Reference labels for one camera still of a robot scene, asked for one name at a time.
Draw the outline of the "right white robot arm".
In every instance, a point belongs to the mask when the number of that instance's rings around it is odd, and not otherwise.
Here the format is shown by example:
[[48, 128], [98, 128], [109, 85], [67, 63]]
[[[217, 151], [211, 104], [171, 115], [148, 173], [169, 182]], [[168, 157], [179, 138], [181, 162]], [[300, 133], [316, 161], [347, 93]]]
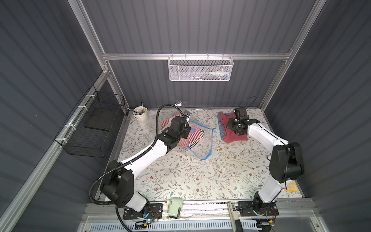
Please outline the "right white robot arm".
[[249, 135], [260, 142], [271, 153], [269, 157], [270, 176], [264, 186], [255, 193], [252, 209], [256, 215], [264, 215], [268, 208], [287, 186], [305, 172], [302, 148], [299, 143], [289, 142], [265, 128], [257, 119], [251, 119], [246, 108], [235, 108], [234, 118], [229, 119], [227, 128], [237, 135]]

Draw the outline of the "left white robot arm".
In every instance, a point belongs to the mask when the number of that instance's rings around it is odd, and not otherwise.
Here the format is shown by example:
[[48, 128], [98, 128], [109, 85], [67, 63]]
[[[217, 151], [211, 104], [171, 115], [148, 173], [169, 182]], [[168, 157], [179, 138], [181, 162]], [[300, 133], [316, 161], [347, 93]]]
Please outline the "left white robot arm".
[[132, 209], [141, 218], [147, 216], [149, 200], [136, 192], [134, 181], [154, 161], [177, 147], [181, 139], [187, 139], [191, 131], [188, 121], [188, 118], [174, 117], [170, 127], [156, 136], [154, 145], [149, 145], [129, 159], [109, 163], [108, 168], [113, 171], [102, 178], [101, 193], [116, 207]]

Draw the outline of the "red ribbed garment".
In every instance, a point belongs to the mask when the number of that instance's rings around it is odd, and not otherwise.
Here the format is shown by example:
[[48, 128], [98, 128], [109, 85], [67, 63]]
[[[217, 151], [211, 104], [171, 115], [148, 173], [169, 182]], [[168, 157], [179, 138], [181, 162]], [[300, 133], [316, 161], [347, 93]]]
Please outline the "red ribbed garment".
[[227, 144], [230, 144], [236, 141], [248, 141], [248, 137], [246, 134], [237, 135], [234, 131], [227, 128], [229, 119], [234, 119], [234, 114], [221, 112], [221, 121], [222, 121], [224, 132], [225, 132], [223, 141]]

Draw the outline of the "blue tank top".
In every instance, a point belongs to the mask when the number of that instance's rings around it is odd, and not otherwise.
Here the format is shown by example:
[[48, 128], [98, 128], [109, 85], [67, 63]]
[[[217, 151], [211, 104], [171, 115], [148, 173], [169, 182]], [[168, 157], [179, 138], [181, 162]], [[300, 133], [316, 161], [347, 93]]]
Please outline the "blue tank top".
[[222, 121], [221, 121], [221, 112], [218, 112], [217, 120], [218, 120], [218, 127], [219, 127], [220, 137], [221, 137], [221, 140], [223, 141], [224, 136], [225, 136], [225, 132], [224, 132], [223, 124], [222, 124]]

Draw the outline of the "clear vacuum bag blue zip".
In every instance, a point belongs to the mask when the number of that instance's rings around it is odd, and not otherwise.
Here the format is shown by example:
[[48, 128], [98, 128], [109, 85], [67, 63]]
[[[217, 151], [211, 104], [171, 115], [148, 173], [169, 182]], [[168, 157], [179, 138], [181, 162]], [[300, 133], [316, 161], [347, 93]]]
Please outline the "clear vacuum bag blue zip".
[[189, 111], [174, 113], [165, 111], [156, 119], [158, 138], [164, 141], [168, 150], [176, 150], [184, 155], [193, 155], [199, 160], [207, 160], [213, 151], [214, 128], [193, 121]]

